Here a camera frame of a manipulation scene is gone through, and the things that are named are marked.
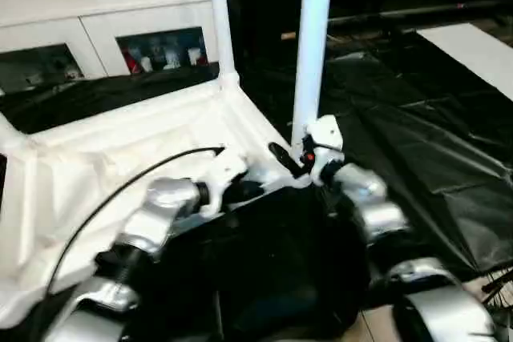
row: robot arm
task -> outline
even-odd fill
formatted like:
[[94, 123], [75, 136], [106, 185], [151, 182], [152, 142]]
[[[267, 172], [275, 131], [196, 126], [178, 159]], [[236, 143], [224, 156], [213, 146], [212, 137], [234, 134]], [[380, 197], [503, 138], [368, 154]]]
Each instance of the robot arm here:
[[200, 182], [156, 179], [111, 248], [96, 256], [95, 274], [80, 284], [46, 334], [46, 342], [123, 340], [123, 318], [139, 306], [147, 275], [175, 236], [220, 215], [221, 196], [246, 171], [230, 150]]
[[[362, 224], [367, 246], [387, 253], [387, 238], [412, 236], [414, 229], [401, 208], [388, 200], [386, 184], [378, 175], [344, 163], [341, 135], [337, 133], [334, 117], [323, 117], [309, 127], [310, 139], [306, 143], [310, 145], [305, 146], [304, 158], [314, 151], [312, 179], [319, 186], [327, 185], [345, 194]], [[412, 254], [400, 249], [390, 252]], [[403, 340], [496, 340], [487, 310], [436, 258], [419, 255], [384, 269], [384, 279], [402, 287], [394, 298], [394, 320]]]

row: black wire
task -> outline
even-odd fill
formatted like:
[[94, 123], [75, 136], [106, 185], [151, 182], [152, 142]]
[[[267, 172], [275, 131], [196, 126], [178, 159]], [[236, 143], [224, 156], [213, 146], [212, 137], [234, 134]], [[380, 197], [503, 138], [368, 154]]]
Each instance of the black wire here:
[[500, 293], [500, 291], [501, 291], [501, 290], [502, 290], [502, 286], [497, 286], [497, 287], [495, 287], [495, 288], [490, 292], [490, 294], [489, 294], [486, 298], [484, 298], [484, 299], [482, 300], [482, 303], [483, 303], [484, 305], [487, 305], [487, 304], [489, 304], [490, 302], [492, 302], [492, 300], [493, 300], [493, 305], [494, 305], [494, 306], [496, 306], [496, 307], [498, 307], [499, 305], [498, 305], [498, 302], [497, 302], [497, 295]]
[[501, 270], [501, 274], [502, 275], [499, 276], [498, 278], [494, 278], [493, 275], [490, 274], [491, 281], [489, 284], [485, 284], [483, 286], [483, 291], [484, 292], [491, 291], [495, 288], [495, 286], [504, 285], [513, 280], [513, 270], [506, 271], [506, 272], [504, 272], [504, 270]]
[[66, 256], [67, 252], [70, 250], [73, 243], [76, 241], [76, 239], [79, 237], [80, 233], [83, 231], [83, 229], [103, 210], [105, 206], [107, 206], [116, 196], [119, 195], [119, 193], [123, 192], [125, 189], [130, 187], [134, 182], [138, 181], [145, 175], [149, 174], [150, 172], [154, 171], [155, 169], [163, 166], [166, 163], [172, 162], [173, 160], [176, 160], [178, 158], [182, 158], [186, 155], [195, 154], [198, 152], [206, 152], [206, 151], [214, 151], [216, 155], [221, 153], [224, 150], [224, 147], [202, 147], [202, 148], [195, 148], [192, 150], [180, 152], [179, 154], [172, 155], [167, 157], [166, 159], [163, 159], [159, 161], [158, 163], [153, 164], [152, 166], [148, 167], [147, 169], [141, 171], [139, 174], [133, 176], [130, 178], [127, 182], [125, 182], [123, 185], [118, 187], [114, 192], [112, 192], [77, 228], [73, 236], [67, 241], [66, 247], [61, 252], [61, 255], [59, 257], [59, 260], [57, 261], [57, 264], [54, 267], [54, 271], [52, 272], [50, 276], [50, 280], [48, 281], [48, 284], [46, 285], [46, 290], [42, 296], [41, 303], [34, 311], [34, 319], [32, 320], [33, 328], [30, 333], [30, 339], [31, 342], [38, 342], [39, 341], [39, 333], [42, 325], [42, 317], [45, 313], [44, 308], [46, 307], [46, 304], [48, 300], [50, 299], [51, 295], [51, 289], [54, 286], [55, 279], [57, 277], [57, 274], [59, 273], [59, 269], [61, 268], [61, 265], [64, 261], [64, 257]]

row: tiled floor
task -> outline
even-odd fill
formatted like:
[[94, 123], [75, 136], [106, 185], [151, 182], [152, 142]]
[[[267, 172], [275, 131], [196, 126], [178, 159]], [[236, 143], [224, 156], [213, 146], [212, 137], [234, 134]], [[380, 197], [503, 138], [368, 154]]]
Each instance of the tiled floor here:
[[399, 342], [391, 307], [376, 308], [360, 314], [341, 342]]
[[[504, 272], [494, 273], [492, 277], [497, 278]], [[489, 281], [490, 278], [486, 276], [467, 282], [464, 287], [482, 300], [487, 295], [481, 291], [481, 287]], [[513, 284], [506, 285], [501, 294], [504, 303], [513, 304]], [[391, 312], [391, 306], [362, 312], [354, 326], [342, 337], [341, 342], [400, 342]]]

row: white vertical pole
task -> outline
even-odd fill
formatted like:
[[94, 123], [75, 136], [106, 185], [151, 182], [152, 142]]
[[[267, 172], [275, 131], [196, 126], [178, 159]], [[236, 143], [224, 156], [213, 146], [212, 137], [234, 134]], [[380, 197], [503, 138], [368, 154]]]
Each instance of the white vertical pole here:
[[217, 50], [219, 52], [220, 77], [235, 73], [233, 62], [232, 35], [226, 0], [212, 0], [214, 24], [216, 27]]
[[328, 30], [329, 0], [301, 0], [299, 54], [292, 129], [293, 156], [302, 152], [305, 128], [317, 119]]

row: red object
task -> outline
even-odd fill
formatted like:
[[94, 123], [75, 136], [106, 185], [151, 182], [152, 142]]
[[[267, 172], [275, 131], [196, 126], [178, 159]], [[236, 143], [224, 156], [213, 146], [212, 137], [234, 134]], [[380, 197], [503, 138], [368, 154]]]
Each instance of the red object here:
[[123, 51], [123, 57], [125, 58], [125, 63], [127, 64], [128, 70], [131, 74], [138, 74], [139, 72], [143, 72], [141, 66], [135, 59], [133, 59], [128, 51]]
[[197, 66], [207, 66], [208, 65], [208, 60], [207, 60], [207, 57], [205, 55], [201, 55], [197, 62], [196, 62], [196, 65]]

